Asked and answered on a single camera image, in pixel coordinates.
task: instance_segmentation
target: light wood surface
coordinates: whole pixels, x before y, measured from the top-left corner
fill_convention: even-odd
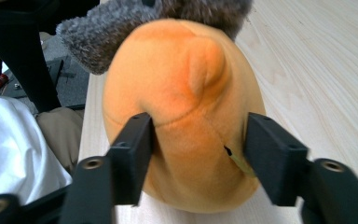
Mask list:
[[[311,149],[310,159],[341,161],[358,174],[358,0],[255,0],[236,43],[255,71],[268,116]],[[80,159],[108,149],[103,82],[104,76],[89,78]],[[301,223],[298,207],[272,206],[259,189],[236,210],[200,215],[172,209],[144,194],[140,207],[118,207],[117,220]]]

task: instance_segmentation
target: gray furry fabric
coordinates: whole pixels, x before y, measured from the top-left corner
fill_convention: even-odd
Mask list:
[[[109,0],[86,17],[63,21],[57,36],[70,54],[94,75],[104,73],[124,39],[138,26],[174,18],[221,29],[234,39],[252,0]]]

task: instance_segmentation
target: orange plush toy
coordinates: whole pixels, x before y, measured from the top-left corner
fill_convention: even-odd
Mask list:
[[[255,75],[221,30],[157,20],[135,29],[107,71],[103,119],[112,143],[146,112],[156,145],[144,191],[178,209],[233,209],[258,187],[242,154],[249,112],[265,114]]]

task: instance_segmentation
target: plush head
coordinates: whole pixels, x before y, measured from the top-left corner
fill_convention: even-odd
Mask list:
[[[175,18],[200,22],[234,39],[252,0],[109,0],[86,17],[63,21],[57,36],[86,70],[104,73],[123,40],[150,21]]]
[[[103,92],[109,141],[143,112],[156,131],[147,194],[182,210],[213,213],[233,209],[255,192],[257,179],[239,163],[246,166],[248,112],[264,114],[264,106],[250,65],[222,31],[161,20],[126,38]]]

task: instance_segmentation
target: white cloth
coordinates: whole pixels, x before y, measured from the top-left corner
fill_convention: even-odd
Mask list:
[[[22,102],[0,97],[0,194],[30,203],[72,181]]]

